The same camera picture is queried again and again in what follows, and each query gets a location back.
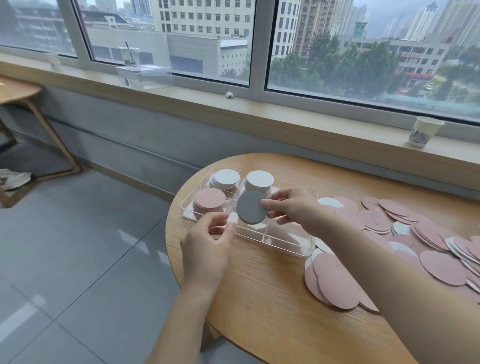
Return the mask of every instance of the table top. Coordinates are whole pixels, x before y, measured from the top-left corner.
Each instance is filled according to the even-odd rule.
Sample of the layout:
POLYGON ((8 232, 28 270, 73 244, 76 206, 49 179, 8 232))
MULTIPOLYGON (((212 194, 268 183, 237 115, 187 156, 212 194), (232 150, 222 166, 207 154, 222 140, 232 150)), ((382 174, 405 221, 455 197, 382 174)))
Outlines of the table top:
POLYGON ((0 105, 31 97, 41 90, 39 85, 0 76, 0 105))
MULTIPOLYGON (((180 238, 194 223, 180 204, 215 164, 266 170, 277 179, 342 195, 398 201, 435 223, 469 237, 479 233, 478 201, 396 182, 317 161, 274 153, 230 157, 191 177, 172 202, 166 240, 173 273, 183 283, 180 238)), ((236 236, 207 322, 227 340, 269 364, 415 363, 380 315, 341 312, 320 303, 305 286, 305 259, 236 236)))

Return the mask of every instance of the window sill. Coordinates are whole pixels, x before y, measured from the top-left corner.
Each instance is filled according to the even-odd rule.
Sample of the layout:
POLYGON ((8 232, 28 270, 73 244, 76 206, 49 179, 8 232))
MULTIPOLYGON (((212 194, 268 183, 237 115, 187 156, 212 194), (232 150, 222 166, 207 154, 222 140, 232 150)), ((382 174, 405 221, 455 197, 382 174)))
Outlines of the window sill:
POLYGON ((480 191, 480 144, 436 136, 424 149, 409 131, 178 86, 136 91, 116 75, 1 54, 0 74, 254 134, 480 191))

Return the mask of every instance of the gray wall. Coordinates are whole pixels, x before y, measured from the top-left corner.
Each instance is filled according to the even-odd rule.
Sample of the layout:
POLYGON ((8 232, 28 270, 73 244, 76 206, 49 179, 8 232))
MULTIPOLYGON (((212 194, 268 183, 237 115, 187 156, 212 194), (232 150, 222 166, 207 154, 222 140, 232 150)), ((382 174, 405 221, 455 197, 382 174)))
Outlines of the gray wall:
MULTIPOLYGON (((464 188, 59 88, 47 88, 38 102, 74 154, 172 194, 198 169, 220 159, 278 152, 480 200, 479 192, 464 188)), ((24 109, 0 108, 0 118, 14 130, 49 141, 24 109)))

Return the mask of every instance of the clear plastic container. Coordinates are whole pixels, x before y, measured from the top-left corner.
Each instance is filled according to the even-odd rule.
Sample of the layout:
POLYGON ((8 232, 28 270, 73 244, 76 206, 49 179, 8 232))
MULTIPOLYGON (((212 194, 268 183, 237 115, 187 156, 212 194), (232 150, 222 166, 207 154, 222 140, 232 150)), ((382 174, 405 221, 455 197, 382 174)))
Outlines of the clear plastic container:
POLYGON ((124 87, 147 90, 169 86, 173 82, 172 68, 155 64, 117 67, 117 73, 124 87))
MULTIPOLYGON (((214 165, 207 175, 200 181, 194 190, 183 200, 181 208, 183 217, 192 221, 198 221, 201 214, 193 211, 193 199, 195 194, 205 188, 210 188, 210 177, 223 169, 236 170, 231 167, 222 165, 214 165)), ((224 204, 224 211, 228 212, 228 220, 237 224, 235 234, 245 239, 253 240, 255 242, 264 243, 274 248, 286 251, 291 254, 307 257, 315 248, 314 238, 308 234, 299 224, 290 223, 285 225, 278 225, 276 219, 265 218, 261 223, 256 225, 248 225, 241 221, 237 215, 237 201, 240 195, 245 191, 244 180, 250 171, 236 170, 240 175, 240 181, 229 191, 224 191, 226 200, 224 204)), ((293 183, 275 179, 272 186, 274 192, 281 188, 298 186, 293 183)), ((318 191, 306 188, 315 199, 318 199, 318 191)))

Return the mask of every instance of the finger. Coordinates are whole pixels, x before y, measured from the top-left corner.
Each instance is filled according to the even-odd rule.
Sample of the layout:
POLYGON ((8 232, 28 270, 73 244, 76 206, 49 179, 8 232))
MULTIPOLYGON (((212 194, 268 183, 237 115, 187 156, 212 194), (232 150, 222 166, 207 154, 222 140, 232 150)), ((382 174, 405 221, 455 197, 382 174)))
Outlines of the finger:
POLYGON ((209 227, 214 228, 215 226, 225 226, 227 224, 227 222, 228 222, 228 220, 213 221, 212 224, 209 227))
POLYGON ((227 227, 225 227, 223 234, 220 239, 218 239, 219 243, 230 243, 232 241, 233 236, 235 234, 235 223, 229 222, 227 227))
POLYGON ((219 228, 219 227, 215 227, 215 228, 210 228, 210 230, 208 231, 208 233, 210 235, 222 235, 223 232, 224 232, 225 228, 219 228))
POLYGON ((260 204, 268 211, 283 211, 286 201, 263 199, 260 204))
POLYGON ((267 217, 268 218, 279 218, 280 216, 285 216, 285 213, 282 211, 268 211, 267 217))
POLYGON ((213 221, 226 219, 228 219, 228 213, 226 212, 209 212, 203 215, 200 220, 198 220, 196 226, 208 229, 212 225, 213 221))
POLYGON ((292 222, 293 220, 291 218, 289 218, 288 216, 283 216, 281 218, 279 218, 276 223, 278 225, 285 225, 285 224, 288 224, 289 222, 292 222))
POLYGON ((266 198, 269 200, 280 200, 280 199, 286 199, 290 196, 290 191, 292 190, 293 187, 289 188, 282 188, 281 190, 278 190, 276 192, 273 192, 266 198))

